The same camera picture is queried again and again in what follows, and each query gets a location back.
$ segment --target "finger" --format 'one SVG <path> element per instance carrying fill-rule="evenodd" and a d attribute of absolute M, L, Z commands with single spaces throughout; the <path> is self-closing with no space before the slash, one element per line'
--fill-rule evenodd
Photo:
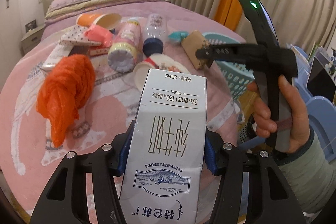
<path fill-rule="evenodd" d="M 292 86 L 283 75 L 279 77 L 278 84 L 281 93 L 292 109 L 292 116 L 300 117 L 307 115 L 306 104 L 302 100 L 299 91 Z"/>
<path fill-rule="evenodd" d="M 256 92 L 256 93 L 259 93 L 259 90 L 258 90 L 258 85 L 256 82 L 251 82 L 247 85 L 247 89 L 249 91 L 253 91 L 253 92 Z"/>
<path fill-rule="evenodd" d="M 261 129 L 259 127 L 257 127 L 257 129 L 256 129 L 256 134 L 260 138 L 268 138 L 271 135 L 271 133 L 269 131 Z"/>
<path fill-rule="evenodd" d="M 277 124 L 271 119 L 264 119 L 256 113 L 253 114 L 253 118 L 259 128 L 272 133 L 277 131 Z"/>
<path fill-rule="evenodd" d="M 270 119 L 271 118 L 271 110 L 268 108 L 268 106 L 264 103 L 264 101 L 257 97 L 254 100 L 254 112 L 263 117 L 264 119 Z"/>

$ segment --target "teal laundry basket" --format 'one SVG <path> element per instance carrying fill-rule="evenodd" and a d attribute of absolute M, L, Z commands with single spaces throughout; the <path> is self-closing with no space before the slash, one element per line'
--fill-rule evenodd
<path fill-rule="evenodd" d="M 239 43 L 220 33 L 206 32 L 203 36 L 212 45 Z M 238 99 L 245 92 L 246 86 L 254 81 L 253 70 L 247 70 L 245 65 L 238 63 L 224 61 L 216 61 L 216 63 L 227 81 L 233 99 Z"/>

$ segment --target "green led light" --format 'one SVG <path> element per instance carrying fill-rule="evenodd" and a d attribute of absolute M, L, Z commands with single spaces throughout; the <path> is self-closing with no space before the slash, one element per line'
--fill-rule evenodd
<path fill-rule="evenodd" d="M 250 1 L 250 3 L 252 4 L 252 6 L 253 6 L 255 9 L 258 9 L 257 5 L 256 5 L 254 2 Z"/>

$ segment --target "pink blanket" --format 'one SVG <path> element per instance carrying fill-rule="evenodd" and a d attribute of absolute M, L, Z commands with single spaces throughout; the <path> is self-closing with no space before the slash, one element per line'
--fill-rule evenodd
<path fill-rule="evenodd" d="M 169 31 L 214 31 L 242 41 L 220 24 L 170 3 L 120 5 L 98 12 L 140 17 L 158 12 L 167 16 Z M 48 38 L 16 65 L 0 95 L 0 165 L 13 194 L 28 213 L 32 213 L 44 186 L 67 151 L 90 153 L 110 143 L 116 134 L 125 132 L 137 111 L 140 92 L 134 85 L 133 74 L 116 73 L 108 67 L 106 56 L 96 57 L 92 59 L 97 75 L 92 96 L 80 110 L 80 119 L 69 128 L 63 146 L 59 149 L 53 147 L 50 123 L 35 111 L 36 95 L 44 80 L 39 68 L 64 33 L 60 30 L 74 22 L 75 18 L 68 18 L 47 27 L 44 37 Z M 140 18 L 142 27 L 145 22 L 145 18 Z M 211 69 L 196 71 L 181 46 L 167 43 L 164 53 L 183 64 L 190 73 L 207 77 L 208 127 L 220 133 L 224 141 L 235 144 L 236 115 L 228 86 L 218 67 L 213 65 Z M 218 182 L 213 180 L 214 177 L 204 168 L 199 222 L 211 213 L 218 189 Z M 118 190 L 121 181 L 121 178 L 115 180 Z M 92 193 L 91 177 L 88 175 L 88 206 L 91 223 L 96 223 Z"/>
<path fill-rule="evenodd" d="M 59 22 L 61 20 L 67 19 L 69 17 L 74 17 L 74 16 L 77 16 L 77 15 L 80 15 L 80 14 L 83 14 L 83 13 L 88 13 L 90 11 L 105 8 L 105 7 L 112 7 L 112 6 L 117 6 L 117 5 L 122 5 L 122 4 L 130 4 L 130 3 L 155 2 L 155 1 L 166 1 L 166 0 L 120 0 L 120 1 L 113 2 L 113 3 L 104 3 L 104 4 L 97 5 L 97 6 L 90 6 L 90 7 L 84 8 L 82 10 L 71 12 L 71 13 L 61 15 L 61 16 L 58 16 L 58 17 L 55 17 L 55 18 L 47 19 L 45 21 L 45 25 L 49 26 L 49 25 L 54 24 L 56 22 Z"/>

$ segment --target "blue gripper pad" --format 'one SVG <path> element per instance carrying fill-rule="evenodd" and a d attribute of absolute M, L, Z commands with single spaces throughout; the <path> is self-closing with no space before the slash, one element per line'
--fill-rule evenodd
<path fill-rule="evenodd" d="M 118 164 L 118 171 L 119 171 L 120 175 L 123 175 L 124 172 L 125 172 L 128 152 L 129 152 L 129 148 L 131 146 L 131 140 L 132 140 L 132 136 L 133 136 L 133 131 L 134 131 L 134 125 L 133 125 L 133 128 L 131 129 L 130 133 L 127 136 L 127 139 L 124 143 L 124 146 L 120 150 L 119 164 Z"/>
<path fill-rule="evenodd" d="M 218 171 L 216 165 L 216 153 L 207 136 L 205 136 L 205 143 L 204 143 L 204 161 L 207 168 L 211 171 L 211 173 L 213 175 L 216 174 Z"/>

